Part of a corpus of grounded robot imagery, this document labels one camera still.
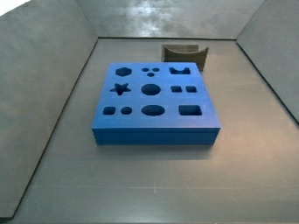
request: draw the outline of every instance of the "star-shaped hole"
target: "star-shaped hole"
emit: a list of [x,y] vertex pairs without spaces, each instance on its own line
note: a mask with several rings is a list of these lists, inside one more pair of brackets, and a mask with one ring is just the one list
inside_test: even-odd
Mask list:
[[114,84],[114,88],[112,88],[109,90],[109,92],[116,92],[117,95],[121,95],[124,92],[129,92],[130,91],[130,89],[126,86],[128,86],[128,83],[122,84],[122,85],[116,83]]

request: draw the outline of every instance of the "gray wall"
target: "gray wall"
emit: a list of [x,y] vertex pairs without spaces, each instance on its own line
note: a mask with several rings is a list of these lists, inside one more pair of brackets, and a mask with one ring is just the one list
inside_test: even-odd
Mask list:
[[14,214],[96,39],[72,0],[0,17],[0,217]]
[[236,39],[262,0],[78,0],[100,37]]
[[297,13],[297,0],[265,0],[237,43],[299,122]]

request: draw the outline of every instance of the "rectangular hole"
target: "rectangular hole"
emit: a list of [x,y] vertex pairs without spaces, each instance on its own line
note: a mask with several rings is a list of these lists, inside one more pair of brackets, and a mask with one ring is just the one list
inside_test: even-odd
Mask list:
[[173,93],[180,93],[182,91],[182,88],[180,86],[170,86]]
[[186,90],[188,93],[196,93],[197,92],[196,87],[193,87],[193,86],[185,87],[185,90]]
[[201,107],[198,105],[180,105],[178,111],[181,116],[200,116]]
[[112,116],[116,113],[114,107],[104,107],[102,115],[104,116]]

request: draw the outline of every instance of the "shape sorter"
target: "shape sorter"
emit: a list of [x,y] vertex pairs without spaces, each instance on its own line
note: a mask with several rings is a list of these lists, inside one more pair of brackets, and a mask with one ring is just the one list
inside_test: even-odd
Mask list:
[[92,123],[97,144],[213,144],[220,121],[194,63],[110,63]]

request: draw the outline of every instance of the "gray floor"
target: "gray floor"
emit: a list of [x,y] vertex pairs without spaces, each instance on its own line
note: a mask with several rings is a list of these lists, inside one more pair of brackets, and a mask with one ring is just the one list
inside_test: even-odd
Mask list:
[[[96,146],[108,63],[158,61],[164,44],[209,47],[214,145]],[[233,41],[101,39],[11,223],[297,222],[297,142],[297,125]]]

